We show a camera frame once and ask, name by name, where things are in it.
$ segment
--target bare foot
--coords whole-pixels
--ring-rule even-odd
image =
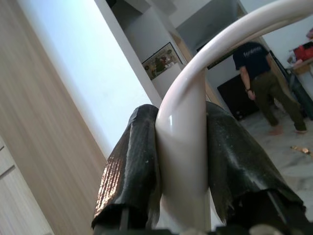
[[[295,130],[295,133],[297,133],[297,134],[305,134],[305,133],[307,133],[308,132],[308,130],[305,130],[305,131],[298,131],[298,130]]]
[[[268,133],[270,136],[278,136],[283,133],[283,127],[278,125],[274,126],[273,129]]]

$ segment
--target ceiling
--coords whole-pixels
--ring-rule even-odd
[[[237,1],[212,0],[178,28],[193,53],[237,18]]]

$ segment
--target black plastic wrap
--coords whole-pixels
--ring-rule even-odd
[[[224,223],[235,213],[234,201],[248,192],[275,189],[290,202],[303,205],[263,148],[233,116],[210,102],[206,112],[209,186]]]
[[[107,160],[96,202],[92,227],[119,223],[123,208],[130,209],[133,228],[158,221],[161,197],[156,152],[155,122],[158,108],[138,107]]]

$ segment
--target red object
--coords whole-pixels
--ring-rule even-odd
[[[313,57],[313,43],[306,43],[293,50],[297,60],[308,60]]]

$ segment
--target man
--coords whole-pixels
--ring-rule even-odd
[[[297,133],[307,132],[306,125],[298,109],[283,92],[277,77],[271,71],[271,56],[259,43],[248,42],[238,47],[233,54],[236,70],[240,70],[241,79],[246,87],[246,93],[259,106],[273,130],[270,135],[279,135],[283,132],[278,120],[270,110],[268,95],[276,98],[290,115]]]

